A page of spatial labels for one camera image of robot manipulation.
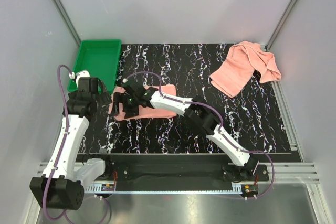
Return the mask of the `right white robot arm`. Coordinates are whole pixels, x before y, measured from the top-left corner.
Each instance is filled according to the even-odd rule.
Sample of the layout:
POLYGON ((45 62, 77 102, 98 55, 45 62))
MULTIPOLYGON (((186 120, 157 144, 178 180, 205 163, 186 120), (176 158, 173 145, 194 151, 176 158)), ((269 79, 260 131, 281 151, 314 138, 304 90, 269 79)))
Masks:
POLYGON ((112 95, 112 115, 124 113, 125 119, 140 115, 141 108, 167 110, 189 120, 206 138, 215 143, 231 159, 235 168, 230 173, 244 180, 257 174, 259 160, 236 142, 225 130, 222 116, 201 97, 182 98, 163 92, 161 87, 144 87, 126 80, 124 91, 112 95))

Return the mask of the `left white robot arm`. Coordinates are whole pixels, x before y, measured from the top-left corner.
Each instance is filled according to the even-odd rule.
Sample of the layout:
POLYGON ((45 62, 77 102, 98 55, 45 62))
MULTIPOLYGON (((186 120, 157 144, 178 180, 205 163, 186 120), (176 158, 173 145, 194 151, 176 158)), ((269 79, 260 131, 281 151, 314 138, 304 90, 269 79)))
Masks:
POLYGON ((97 178, 109 179, 113 167, 105 158, 90 158, 79 170, 75 162, 82 138, 98 106, 111 103, 109 92, 97 77, 87 70, 76 77, 78 89, 68 94, 67 109, 52 157, 43 173, 33 177, 30 189, 42 209, 77 210, 85 189, 97 178))

